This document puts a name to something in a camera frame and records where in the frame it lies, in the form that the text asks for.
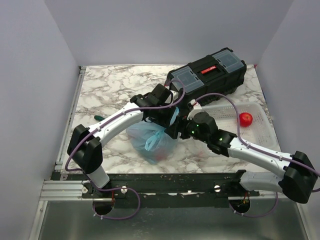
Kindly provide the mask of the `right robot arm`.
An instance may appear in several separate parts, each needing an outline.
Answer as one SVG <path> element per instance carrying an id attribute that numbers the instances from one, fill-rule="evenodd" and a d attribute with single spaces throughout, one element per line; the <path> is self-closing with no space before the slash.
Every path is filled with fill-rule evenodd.
<path id="1" fill-rule="evenodd" d="M 265 148 L 242 139 L 235 133 L 219 129 L 207 112 L 196 113 L 191 119 L 177 117 L 165 133 L 171 138 L 194 138 L 206 144 L 217 155 L 247 161 L 266 170 L 262 173 L 243 173 L 230 183 L 230 191 L 241 196 L 253 190 L 283 193 L 290 200 L 306 204 L 318 180 L 308 156 Z"/>

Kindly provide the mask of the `light blue plastic bag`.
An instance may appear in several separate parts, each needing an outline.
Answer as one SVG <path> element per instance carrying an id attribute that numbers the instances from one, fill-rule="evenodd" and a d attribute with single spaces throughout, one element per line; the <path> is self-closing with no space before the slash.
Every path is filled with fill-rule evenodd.
<path id="1" fill-rule="evenodd" d="M 165 133 L 164 127 L 153 122 L 135 123 L 126 129 L 126 134 L 138 154 L 153 165 L 160 162 L 155 160 L 157 149 L 168 149 L 172 154 L 178 144 L 177 139 L 172 139 Z"/>

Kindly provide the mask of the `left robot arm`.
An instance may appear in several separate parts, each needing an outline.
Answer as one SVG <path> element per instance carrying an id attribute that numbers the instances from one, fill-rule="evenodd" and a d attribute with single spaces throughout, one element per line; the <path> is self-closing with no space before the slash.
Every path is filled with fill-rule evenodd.
<path id="1" fill-rule="evenodd" d="M 85 127 L 74 128 L 67 148 L 67 161 L 74 161 L 94 185 L 93 191 L 101 198 L 111 191 L 110 178 L 102 167 L 103 147 L 115 136 L 130 126 L 149 120 L 168 128 L 183 100 L 186 90 L 172 90 L 169 86 L 158 84 L 152 92 L 135 95 L 119 111 L 106 119 Z"/>

